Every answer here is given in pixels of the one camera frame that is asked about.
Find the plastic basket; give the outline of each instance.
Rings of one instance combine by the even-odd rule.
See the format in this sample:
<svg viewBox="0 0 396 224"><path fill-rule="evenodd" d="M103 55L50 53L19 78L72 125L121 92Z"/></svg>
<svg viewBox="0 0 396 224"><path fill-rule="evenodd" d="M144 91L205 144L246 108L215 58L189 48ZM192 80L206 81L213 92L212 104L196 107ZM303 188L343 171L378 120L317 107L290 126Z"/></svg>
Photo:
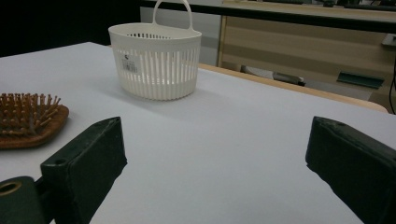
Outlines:
<svg viewBox="0 0 396 224"><path fill-rule="evenodd" d="M180 29L152 23L128 23L108 28L121 86L152 100L174 100L195 90L201 47L200 32L192 29L189 3L181 0L190 27Z"/></svg>

